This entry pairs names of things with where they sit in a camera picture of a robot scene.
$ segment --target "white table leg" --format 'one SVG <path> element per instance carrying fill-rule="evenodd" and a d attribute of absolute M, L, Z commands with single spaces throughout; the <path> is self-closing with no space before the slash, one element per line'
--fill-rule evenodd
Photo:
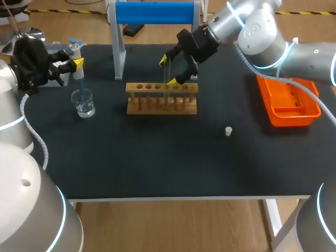
<path fill-rule="evenodd" d="M 264 199 L 262 202 L 264 203 L 269 233 L 271 239 L 273 239 L 282 228 L 277 201 L 275 199 Z"/>
<path fill-rule="evenodd" d="M 70 204 L 74 207 L 74 209 L 76 209 L 76 204 L 77 204 L 77 202 L 75 202 L 75 201 L 69 201 L 70 202 Z"/>
<path fill-rule="evenodd" d="M 271 234 L 271 246 L 273 252 L 284 252 L 291 243 L 295 240 L 297 242 L 300 251 L 301 246 L 297 240 L 296 234 L 296 217 L 301 206 L 304 204 L 305 200 L 302 200 L 298 206 L 291 213 L 285 224 L 282 226 L 281 219 L 278 211 L 277 202 L 275 199 L 265 199 L 263 200 L 267 224 Z"/>

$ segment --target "white cable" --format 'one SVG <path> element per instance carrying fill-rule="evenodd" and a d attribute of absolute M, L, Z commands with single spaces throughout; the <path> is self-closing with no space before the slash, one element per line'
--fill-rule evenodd
<path fill-rule="evenodd" d="M 247 65 L 247 67 L 254 72 L 256 75 L 259 75 L 263 78 L 267 78 L 267 79 L 271 79 L 271 80 L 279 80 L 281 82 L 286 82 L 286 83 L 290 83 L 293 86 L 296 86 L 297 88 L 302 89 L 304 92 L 306 92 L 311 98 L 314 99 L 314 101 L 316 101 L 316 103 L 321 107 L 321 109 L 323 110 L 324 113 L 326 113 L 326 115 L 329 117 L 329 119 L 331 120 L 331 122 L 336 126 L 336 118 L 334 117 L 334 115 L 330 112 L 330 110 L 327 108 L 327 106 L 312 92 L 310 91 L 309 88 L 305 87 L 304 85 L 301 85 L 300 83 L 290 80 L 290 79 L 286 79 L 286 78 L 277 78 L 274 76 L 269 76 L 269 75 L 264 75 L 260 72 L 258 72 L 246 59 L 246 57 L 244 56 L 244 54 L 241 52 L 241 50 L 239 49 L 239 47 L 237 45 L 235 45 L 236 50 L 238 52 L 238 54 L 241 56 L 241 58 L 243 59 L 244 63 Z"/>
<path fill-rule="evenodd" d="M 292 41 L 292 44 L 290 44 L 290 46 L 288 47 L 288 52 L 287 52 L 287 54 L 286 54 L 286 56 L 285 56 L 285 58 L 279 63 L 279 65 L 278 66 L 276 66 L 277 67 L 277 79 L 279 79 L 280 78 L 280 70 L 281 70 L 281 67 L 282 67 L 282 63 L 284 63 L 284 61 L 286 60 L 286 58 L 287 58 L 287 56 L 289 55 L 289 53 L 290 53 L 290 51 L 292 50 L 292 48 L 293 48 L 293 46 L 295 45 L 295 44 L 297 44 L 299 42 L 299 38 L 293 38 L 293 41 Z"/>
<path fill-rule="evenodd" d="M 28 100 L 29 98 L 29 95 L 25 94 L 21 100 L 21 103 L 20 103 L 20 110 L 21 110 L 21 113 L 24 117 L 24 120 L 27 124 L 27 127 L 29 128 L 29 131 L 32 133 L 32 135 L 36 138 L 36 140 L 41 144 L 42 146 L 42 149 L 43 149 L 43 154 L 44 154 L 44 161 L 43 161 L 43 170 L 45 170 L 47 168 L 47 165 L 48 165 L 48 160 L 49 160 L 49 152 L 48 152 L 48 148 L 47 148 L 47 145 L 46 143 L 43 141 L 43 139 L 37 134 L 37 132 L 33 129 L 32 126 L 30 126 L 27 118 L 26 118 L 26 115 L 25 115 L 25 104 L 26 104 L 26 101 Z"/>

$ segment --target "table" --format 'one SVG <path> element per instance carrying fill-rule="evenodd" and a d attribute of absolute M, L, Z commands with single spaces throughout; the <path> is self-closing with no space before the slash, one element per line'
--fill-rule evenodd
<path fill-rule="evenodd" d="M 197 115 L 126 115 L 125 82 L 162 81 L 158 62 L 170 48 L 128 45 L 120 82 L 114 81 L 111 46 L 83 47 L 97 110 L 90 119 L 80 119 L 71 104 L 75 83 L 41 88 L 30 98 L 27 119 L 50 152 L 46 171 L 68 199 L 303 198 L 318 188 L 336 162 L 329 152 L 333 125 L 322 114 L 307 128 L 274 128 L 255 76 L 233 48 L 221 48 L 200 65 Z M 174 61 L 173 72 L 181 71 L 182 58 Z M 335 113 L 331 88 L 317 88 Z M 230 138 L 226 126 L 233 128 Z M 33 156 L 42 163 L 37 145 Z M 280 221 L 277 214 L 272 218 Z"/>

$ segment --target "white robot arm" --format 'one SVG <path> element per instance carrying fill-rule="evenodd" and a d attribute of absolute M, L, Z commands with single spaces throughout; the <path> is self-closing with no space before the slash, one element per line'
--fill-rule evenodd
<path fill-rule="evenodd" d="M 217 52 L 219 45 L 238 47 L 259 72 L 279 77 L 297 77 L 333 84 L 335 82 L 335 43 L 287 42 L 279 30 L 274 13 L 281 0 L 233 0 L 214 14 L 207 24 L 190 33 L 177 34 L 178 44 L 164 58 L 173 59 L 180 51 L 202 63 Z M 183 84 L 196 74 L 192 66 L 168 85 Z"/>
<path fill-rule="evenodd" d="M 259 71 L 281 77 L 299 77 L 336 86 L 334 69 L 335 43 L 303 43 L 290 47 L 284 40 L 274 13 L 281 0 L 235 0 L 208 22 L 215 40 L 230 45 L 238 39 L 245 57 Z"/>

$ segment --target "small white cap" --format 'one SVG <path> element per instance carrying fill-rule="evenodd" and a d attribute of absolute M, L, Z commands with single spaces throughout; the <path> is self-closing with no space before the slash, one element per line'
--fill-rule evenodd
<path fill-rule="evenodd" d="M 226 135 L 226 136 L 230 136 L 231 133 L 232 133 L 232 128 L 231 128 L 231 127 L 226 127 L 226 128 L 225 128 L 225 135 Z"/>

